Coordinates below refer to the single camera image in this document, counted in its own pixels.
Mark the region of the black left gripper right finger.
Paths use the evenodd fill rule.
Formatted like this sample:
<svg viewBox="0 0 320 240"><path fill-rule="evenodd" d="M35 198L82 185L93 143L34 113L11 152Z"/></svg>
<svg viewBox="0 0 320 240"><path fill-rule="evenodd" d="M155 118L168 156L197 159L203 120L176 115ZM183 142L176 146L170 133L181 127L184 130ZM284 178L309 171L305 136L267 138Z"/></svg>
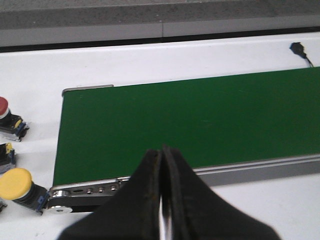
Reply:
<svg viewBox="0 0 320 240"><path fill-rule="evenodd" d="M177 148L162 149L162 199L173 240L278 240L269 225L212 191Z"/></svg>

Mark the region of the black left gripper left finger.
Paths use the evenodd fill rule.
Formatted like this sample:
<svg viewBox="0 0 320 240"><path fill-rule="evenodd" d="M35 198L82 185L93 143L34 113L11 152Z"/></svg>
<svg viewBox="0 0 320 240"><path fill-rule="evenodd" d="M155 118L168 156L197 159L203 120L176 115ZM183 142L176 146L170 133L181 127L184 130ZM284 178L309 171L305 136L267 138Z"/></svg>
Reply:
<svg viewBox="0 0 320 240"><path fill-rule="evenodd" d="M93 213L65 228L60 240L158 240L162 154L148 150L129 181Z"/></svg>

